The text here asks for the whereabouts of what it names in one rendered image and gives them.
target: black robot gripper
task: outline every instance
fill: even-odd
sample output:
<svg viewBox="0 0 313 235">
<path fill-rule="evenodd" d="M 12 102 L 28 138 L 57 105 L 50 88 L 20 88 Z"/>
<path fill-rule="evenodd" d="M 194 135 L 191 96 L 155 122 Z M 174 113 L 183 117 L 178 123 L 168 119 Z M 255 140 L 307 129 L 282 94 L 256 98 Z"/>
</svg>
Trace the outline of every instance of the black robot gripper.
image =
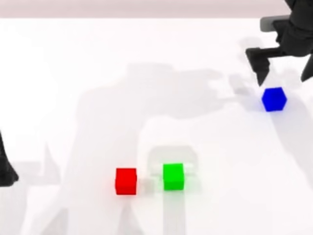
<svg viewBox="0 0 313 235">
<path fill-rule="evenodd" d="M 304 57 L 311 55 L 302 72 L 301 81 L 313 77 L 313 0 L 285 0 L 291 9 L 288 16 L 264 17 L 261 19 L 263 32 L 277 33 L 274 48 L 248 48 L 246 56 L 261 86 L 269 73 L 269 58 Z"/>
<path fill-rule="evenodd" d="M 0 187 L 12 186 L 18 180 L 19 176 L 6 156 L 0 132 Z"/>
</svg>

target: cube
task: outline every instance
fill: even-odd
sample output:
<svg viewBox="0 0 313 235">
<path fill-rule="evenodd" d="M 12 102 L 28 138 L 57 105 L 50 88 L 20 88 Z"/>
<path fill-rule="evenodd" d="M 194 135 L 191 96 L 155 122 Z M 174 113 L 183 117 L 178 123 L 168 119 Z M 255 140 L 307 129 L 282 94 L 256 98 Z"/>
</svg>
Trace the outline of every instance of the cube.
<svg viewBox="0 0 313 235">
<path fill-rule="evenodd" d="M 267 88 L 262 96 L 262 102 L 267 112 L 282 111 L 287 97 L 281 87 Z"/>
<path fill-rule="evenodd" d="M 182 163 L 163 164 L 164 190 L 183 190 L 185 184 L 184 167 Z"/>
<path fill-rule="evenodd" d="M 117 168 L 115 177 L 115 191 L 117 195 L 136 195 L 136 168 Z"/>
</svg>

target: black object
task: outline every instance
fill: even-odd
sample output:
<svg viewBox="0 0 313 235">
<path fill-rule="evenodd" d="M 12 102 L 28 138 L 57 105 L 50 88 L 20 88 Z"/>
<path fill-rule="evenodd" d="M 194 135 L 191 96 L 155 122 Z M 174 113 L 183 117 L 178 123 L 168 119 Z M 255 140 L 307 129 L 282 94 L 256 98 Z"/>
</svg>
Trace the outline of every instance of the black object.
<svg viewBox="0 0 313 235">
<path fill-rule="evenodd" d="M 10 164 L 6 156 L 2 135 L 0 132 L 0 187 L 12 186 L 19 180 L 19 176 Z"/>
<path fill-rule="evenodd" d="M 304 82 L 313 77 L 313 0 L 285 0 L 291 14 L 281 19 L 267 17 L 261 19 L 261 24 L 267 21 L 269 30 L 276 31 L 276 42 L 279 47 L 275 48 L 248 48 L 246 55 L 257 74 L 259 86 L 263 84 L 269 73 L 269 58 L 294 56 L 303 57 L 311 55 L 301 75 Z"/>
</svg>

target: blue cube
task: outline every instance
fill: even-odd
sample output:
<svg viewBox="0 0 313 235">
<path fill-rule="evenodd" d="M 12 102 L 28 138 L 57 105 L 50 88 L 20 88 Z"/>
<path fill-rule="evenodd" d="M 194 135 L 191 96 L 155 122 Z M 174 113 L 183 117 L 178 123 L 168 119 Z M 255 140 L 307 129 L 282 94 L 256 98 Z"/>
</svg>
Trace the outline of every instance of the blue cube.
<svg viewBox="0 0 313 235">
<path fill-rule="evenodd" d="M 267 112 L 282 111 L 287 103 L 287 97 L 281 87 L 267 88 L 262 102 Z"/>
</svg>

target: white table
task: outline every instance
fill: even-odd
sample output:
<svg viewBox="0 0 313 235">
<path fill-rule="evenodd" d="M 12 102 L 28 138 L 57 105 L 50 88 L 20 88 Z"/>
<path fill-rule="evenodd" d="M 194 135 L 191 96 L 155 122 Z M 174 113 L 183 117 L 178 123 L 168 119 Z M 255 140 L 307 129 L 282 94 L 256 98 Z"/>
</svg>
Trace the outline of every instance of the white table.
<svg viewBox="0 0 313 235">
<path fill-rule="evenodd" d="M 312 234 L 307 58 L 271 60 L 259 88 L 244 51 L 276 35 L 257 19 L 4 20 L 0 33 L 5 147 L 16 168 L 35 162 L 0 189 L 0 233 Z M 275 86 L 288 102 L 266 113 Z M 163 193 L 160 159 L 188 163 L 184 193 Z M 137 196 L 115 195 L 121 166 L 137 167 Z"/>
</svg>

